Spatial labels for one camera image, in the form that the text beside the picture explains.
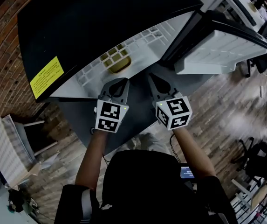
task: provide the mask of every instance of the brick wall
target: brick wall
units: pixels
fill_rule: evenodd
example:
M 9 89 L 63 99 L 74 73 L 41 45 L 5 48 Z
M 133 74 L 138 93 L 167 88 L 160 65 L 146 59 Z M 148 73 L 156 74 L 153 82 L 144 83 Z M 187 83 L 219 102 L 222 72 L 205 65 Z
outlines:
M 17 35 L 17 14 L 30 0 L 5 0 L 0 6 L 0 117 L 32 117 L 37 104 L 27 81 Z

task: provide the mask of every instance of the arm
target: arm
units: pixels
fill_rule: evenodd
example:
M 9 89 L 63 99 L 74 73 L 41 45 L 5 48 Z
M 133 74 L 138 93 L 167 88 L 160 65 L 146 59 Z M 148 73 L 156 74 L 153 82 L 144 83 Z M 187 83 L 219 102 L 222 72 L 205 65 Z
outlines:
M 216 176 L 210 159 L 197 145 L 189 132 L 183 127 L 173 131 L 194 176 L 197 179 L 202 179 L 206 176 Z
M 96 191 L 107 132 L 96 130 L 76 175 L 75 184 Z

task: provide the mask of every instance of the black shirt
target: black shirt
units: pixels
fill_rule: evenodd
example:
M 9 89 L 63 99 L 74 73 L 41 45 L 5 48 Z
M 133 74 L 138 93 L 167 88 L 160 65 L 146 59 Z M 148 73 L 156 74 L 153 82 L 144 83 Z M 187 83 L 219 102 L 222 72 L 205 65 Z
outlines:
M 226 223 L 226 220 L 230 224 L 237 223 L 217 177 L 206 177 L 197 185 L 196 194 L 184 185 L 180 165 L 171 155 L 145 150 L 118 152 L 104 176 L 101 207 L 95 192 L 84 186 L 66 185 L 55 224 Z M 89 205 L 91 217 L 86 215 Z

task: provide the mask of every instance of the wooden floor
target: wooden floor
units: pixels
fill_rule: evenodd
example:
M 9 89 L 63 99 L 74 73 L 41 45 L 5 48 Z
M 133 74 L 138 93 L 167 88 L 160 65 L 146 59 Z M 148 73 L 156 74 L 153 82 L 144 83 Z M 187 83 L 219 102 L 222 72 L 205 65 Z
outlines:
M 230 160 L 242 151 L 237 140 L 247 140 L 250 136 L 257 141 L 267 139 L 267 71 L 265 74 L 259 74 L 252 68 L 252 76 L 245 78 L 243 70 L 246 71 L 244 63 L 238 65 L 233 73 L 214 76 L 189 97 L 193 116 L 188 130 L 211 158 L 229 198 L 235 193 L 231 179 L 246 178 L 244 173 L 235 171 L 236 165 L 230 163 Z M 261 85 L 264 86 L 263 98 L 260 97 Z M 49 105 L 40 119 L 46 120 L 45 131 L 59 141 L 59 144 L 44 153 L 41 159 L 57 151 L 60 151 L 60 154 L 52 167 L 31 178 L 27 186 L 40 207 L 40 213 L 43 214 L 38 215 L 39 220 L 42 223 L 53 223 L 63 185 L 74 182 L 86 148 L 55 104 Z M 170 149 L 169 138 L 172 132 L 166 131 L 158 123 L 145 132 L 154 134 Z M 173 145 L 183 161 L 184 156 L 175 138 Z M 112 155 L 109 154 L 106 158 L 109 160 Z M 99 201 L 105 170 L 106 164 L 103 161 L 97 190 Z

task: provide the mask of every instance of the white dish rack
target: white dish rack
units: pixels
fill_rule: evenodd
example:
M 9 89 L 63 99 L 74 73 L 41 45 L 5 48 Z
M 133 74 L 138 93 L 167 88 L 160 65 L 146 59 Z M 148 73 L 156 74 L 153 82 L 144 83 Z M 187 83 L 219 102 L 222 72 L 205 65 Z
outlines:
M 130 78 L 157 62 L 191 15 L 189 12 L 164 21 L 113 47 L 77 72 L 51 96 L 97 98 L 105 83 L 120 77 Z M 131 59 L 128 67 L 118 73 L 109 70 L 128 56 Z

